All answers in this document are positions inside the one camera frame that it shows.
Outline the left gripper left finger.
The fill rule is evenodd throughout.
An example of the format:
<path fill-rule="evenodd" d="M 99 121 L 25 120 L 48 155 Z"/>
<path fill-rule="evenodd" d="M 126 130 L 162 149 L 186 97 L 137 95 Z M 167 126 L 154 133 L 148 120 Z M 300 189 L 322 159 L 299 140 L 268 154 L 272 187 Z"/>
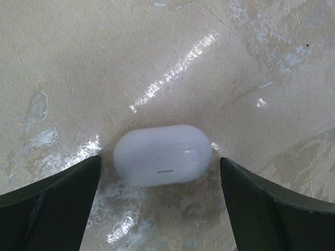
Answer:
<path fill-rule="evenodd" d="M 101 169 L 92 156 L 1 195 L 1 250 L 79 250 Z"/>

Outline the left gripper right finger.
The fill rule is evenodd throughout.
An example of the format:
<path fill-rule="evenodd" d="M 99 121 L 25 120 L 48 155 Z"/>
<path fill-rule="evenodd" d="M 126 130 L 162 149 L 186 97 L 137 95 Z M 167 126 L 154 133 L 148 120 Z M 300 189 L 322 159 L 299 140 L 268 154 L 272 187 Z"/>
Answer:
<path fill-rule="evenodd" d="M 220 159 L 238 250 L 334 250 L 334 204 L 294 192 Z"/>

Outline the white oval charging case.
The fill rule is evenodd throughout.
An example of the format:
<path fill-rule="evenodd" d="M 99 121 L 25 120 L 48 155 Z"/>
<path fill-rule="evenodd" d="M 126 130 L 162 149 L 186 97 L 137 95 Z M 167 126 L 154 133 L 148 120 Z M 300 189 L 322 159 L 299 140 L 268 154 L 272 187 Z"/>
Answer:
<path fill-rule="evenodd" d="M 113 152 L 117 174 L 136 187 L 193 181 L 206 172 L 212 158 L 209 138 L 187 124 L 131 131 Z"/>

